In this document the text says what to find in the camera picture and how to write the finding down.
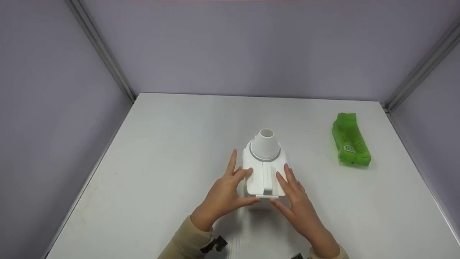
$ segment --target white plastic device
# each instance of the white plastic device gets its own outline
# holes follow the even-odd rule
[[[258,207],[264,207],[270,198],[279,199],[285,195],[276,172],[286,179],[284,164],[287,163],[287,157],[272,130],[261,130],[246,145],[242,156],[243,168],[253,168],[252,175],[246,179],[245,195],[263,199],[262,206]]]

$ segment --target gray wall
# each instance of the gray wall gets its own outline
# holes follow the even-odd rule
[[[0,257],[38,258],[130,108],[62,0],[0,1]]]
[[[458,0],[85,0],[134,90],[384,101]]]
[[[392,119],[420,173],[460,230],[460,45]]]

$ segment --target label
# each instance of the label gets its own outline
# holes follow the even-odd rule
[[[355,153],[355,149],[352,146],[349,146],[349,145],[345,145],[344,150],[348,151],[348,152]]]

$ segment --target white plastic base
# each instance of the white plastic base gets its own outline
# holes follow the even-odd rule
[[[268,199],[279,199],[285,195],[276,178],[276,172],[280,172],[281,176],[286,179],[286,175],[284,174],[284,164],[288,161],[286,152],[278,144],[274,148],[279,149],[279,155],[273,160],[261,161],[259,157],[252,154],[250,149],[251,142],[253,140],[246,145],[242,155],[243,168],[253,168],[252,175],[246,179],[245,195],[256,196],[262,199],[261,202],[251,206],[251,208],[271,208],[272,206]]]

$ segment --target white table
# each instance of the white table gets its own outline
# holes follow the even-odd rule
[[[368,169],[338,163],[331,126],[339,112],[357,113],[372,155]],[[231,150],[241,151],[262,128],[275,131],[318,215],[351,258],[460,256],[378,102],[141,94],[48,259],[156,258],[223,174]],[[276,211],[242,209],[215,231],[229,245],[210,258],[308,256],[308,242]]]

